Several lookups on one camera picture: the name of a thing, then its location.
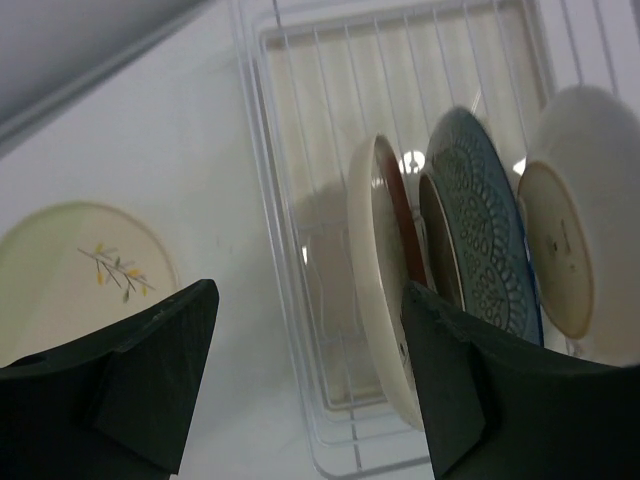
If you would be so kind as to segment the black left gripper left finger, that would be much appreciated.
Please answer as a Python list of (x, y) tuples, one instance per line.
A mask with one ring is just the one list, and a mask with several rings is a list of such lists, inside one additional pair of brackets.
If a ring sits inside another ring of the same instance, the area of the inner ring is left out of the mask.
[(4, 479), (178, 473), (219, 291), (201, 279), (152, 307), (1, 370)]

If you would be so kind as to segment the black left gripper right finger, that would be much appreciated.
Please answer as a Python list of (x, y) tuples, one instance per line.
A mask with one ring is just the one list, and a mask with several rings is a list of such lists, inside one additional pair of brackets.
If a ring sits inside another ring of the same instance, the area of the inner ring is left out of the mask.
[(401, 322), (438, 479), (635, 479), (639, 370), (563, 355), (410, 282)]

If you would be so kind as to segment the cream plate pink section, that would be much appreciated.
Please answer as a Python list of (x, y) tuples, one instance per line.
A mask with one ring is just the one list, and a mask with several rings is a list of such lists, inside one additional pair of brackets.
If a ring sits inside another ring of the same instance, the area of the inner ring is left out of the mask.
[(1, 240), (1, 347), (12, 355), (111, 325), (179, 288), (143, 222), (90, 202), (53, 205)]

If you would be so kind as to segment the blue floral pattern plate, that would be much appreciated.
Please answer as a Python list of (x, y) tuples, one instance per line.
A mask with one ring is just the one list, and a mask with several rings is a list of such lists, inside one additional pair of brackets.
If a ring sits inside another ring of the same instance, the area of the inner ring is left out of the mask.
[(523, 222), (496, 148), (456, 106), (438, 121), (419, 180), (429, 266), (450, 304), (530, 343), (544, 343)]

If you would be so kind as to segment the red and teal plate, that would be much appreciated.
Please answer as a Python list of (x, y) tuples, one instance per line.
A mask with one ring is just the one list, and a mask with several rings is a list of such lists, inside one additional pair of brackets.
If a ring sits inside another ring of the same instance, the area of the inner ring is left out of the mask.
[(422, 431), (401, 316), (404, 287), (426, 285), (427, 276), (399, 161), (384, 135), (365, 139), (351, 158), (347, 223), (357, 304), (382, 390), (400, 418)]

